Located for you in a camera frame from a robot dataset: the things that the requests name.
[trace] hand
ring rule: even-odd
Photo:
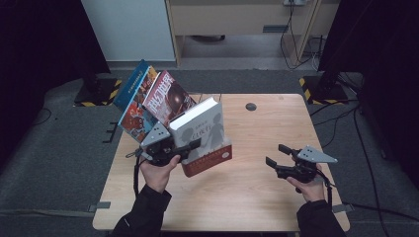
[[[321,171],[321,166],[316,164],[317,169]],[[323,180],[319,175],[310,183],[304,184],[293,177],[287,177],[287,181],[294,187],[301,190],[302,196],[305,201],[317,201],[324,199],[324,185]]]
[[[163,167],[153,166],[148,161],[144,161],[139,169],[141,169],[145,183],[155,191],[163,194],[167,183],[169,183],[170,172],[176,168],[180,158],[180,155],[174,156],[170,163]]]

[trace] person's left hand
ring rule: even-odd
[[[145,183],[155,191],[163,194],[169,183],[170,172],[176,168],[180,158],[180,155],[174,156],[170,163],[163,167],[154,166],[148,163],[148,161],[144,161],[139,169],[141,169]]]

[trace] power strip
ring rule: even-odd
[[[307,0],[284,0],[284,6],[304,6],[307,4]]]

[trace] wooden table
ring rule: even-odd
[[[172,200],[162,230],[170,231],[298,231],[296,212],[304,204],[302,195],[287,181],[278,179],[265,164],[269,156],[280,165],[293,166],[290,156],[278,151],[282,143],[299,149],[309,144],[321,150],[305,102],[295,94],[223,94],[224,128],[233,144],[232,160],[197,176],[187,178],[180,166],[172,171],[167,191]],[[256,111],[245,106],[253,103]],[[132,208],[134,158],[126,155],[138,144],[123,134],[101,202],[110,208],[97,209],[93,226],[113,229]],[[326,164],[324,174],[333,178]],[[144,185],[141,174],[139,187]],[[341,200],[333,189],[333,204]],[[345,212],[336,214],[345,231],[350,227]]]

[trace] white wall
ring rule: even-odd
[[[107,61],[175,61],[164,0],[82,0]]]

